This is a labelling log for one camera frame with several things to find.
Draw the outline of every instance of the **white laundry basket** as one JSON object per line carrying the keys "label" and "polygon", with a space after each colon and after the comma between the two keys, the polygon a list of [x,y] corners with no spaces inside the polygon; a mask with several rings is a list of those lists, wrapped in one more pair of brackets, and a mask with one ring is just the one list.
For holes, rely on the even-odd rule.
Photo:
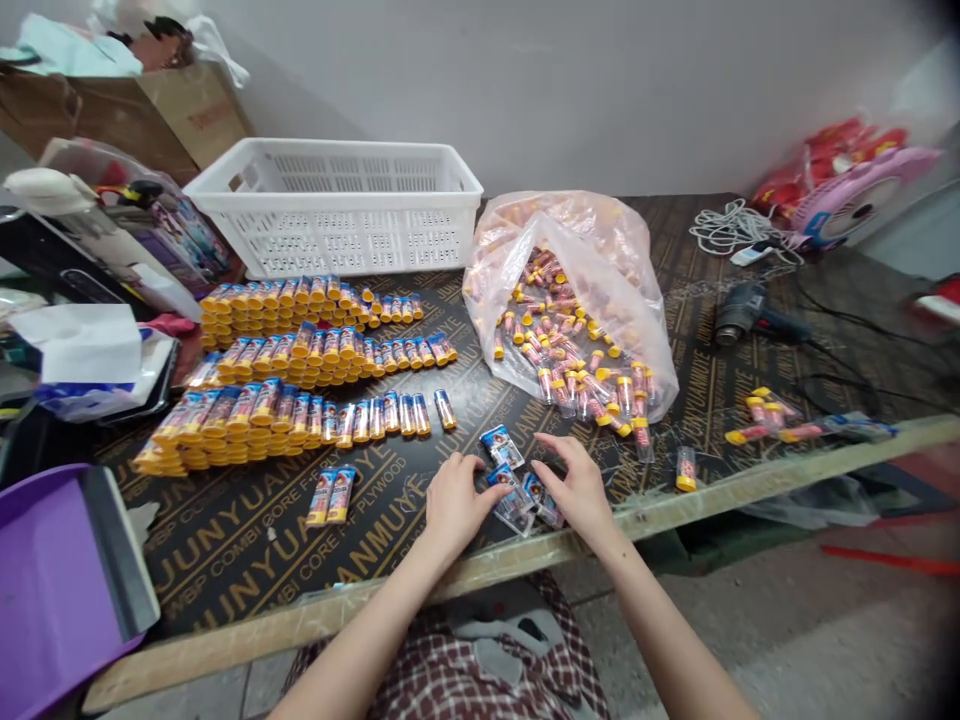
{"label": "white laundry basket", "polygon": [[247,138],[184,192],[270,280],[464,267],[483,188],[449,145]]}

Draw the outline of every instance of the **paper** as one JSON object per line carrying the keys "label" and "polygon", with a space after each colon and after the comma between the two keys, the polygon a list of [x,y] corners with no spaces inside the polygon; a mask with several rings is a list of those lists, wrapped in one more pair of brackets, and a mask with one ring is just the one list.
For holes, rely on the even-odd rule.
{"label": "paper", "polygon": [[15,315],[10,325],[43,353],[44,384],[140,377],[140,330],[129,305],[54,305]]}

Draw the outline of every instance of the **gray floor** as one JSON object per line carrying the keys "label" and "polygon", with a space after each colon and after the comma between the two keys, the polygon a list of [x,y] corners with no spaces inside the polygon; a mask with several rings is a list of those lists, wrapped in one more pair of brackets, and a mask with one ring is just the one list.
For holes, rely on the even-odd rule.
{"label": "gray floor", "polygon": [[[859,531],[842,544],[942,556],[942,528]],[[575,607],[614,715],[666,717],[593,561],[555,576]],[[955,585],[823,555],[813,542],[763,553],[705,578],[662,578],[670,596],[765,717],[919,716],[937,681],[937,643]],[[246,720],[277,700],[292,653],[142,698],[108,720]]]}

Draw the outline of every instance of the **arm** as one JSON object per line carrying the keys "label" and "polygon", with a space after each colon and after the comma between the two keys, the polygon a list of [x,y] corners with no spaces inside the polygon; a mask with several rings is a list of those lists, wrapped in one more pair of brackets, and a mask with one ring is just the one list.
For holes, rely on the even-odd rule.
{"label": "arm", "polygon": [[671,718],[755,718],[736,684],[684,620],[613,518],[600,469],[574,438],[538,434],[567,464],[560,480],[533,467],[570,526],[613,580],[620,609]]}
{"label": "arm", "polygon": [[427,490],[427,526],[366,607],[334,639],[270,713],[270,720],[362,718],[407,628],[430,591],[477,534],[493,506],[510,493],[478,495],[474,455],[454,453]]}

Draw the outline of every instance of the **wooden plank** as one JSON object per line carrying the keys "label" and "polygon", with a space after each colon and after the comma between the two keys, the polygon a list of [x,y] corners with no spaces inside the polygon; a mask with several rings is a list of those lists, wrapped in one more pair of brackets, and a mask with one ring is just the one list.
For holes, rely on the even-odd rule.
{"label": "wooden plank", "polygon": [[[696,493],[655,499],[638,496],[619,509],[616,519],[628,537],[641,540],[819,480],[960,440],[960,418],[953,415],[911,420],[897,427],[897,437],[883,443],[852,445],[764,463]],[[570,530],[491,547],[452,568],[430,602],[441,602],[587,555],[589,549]],[[280,608],[122,658],[94,681],[83,711],[103,712],[141,695],[326,637],[344,627],[383,582],[379,579],[350,585],[306,605]]]}

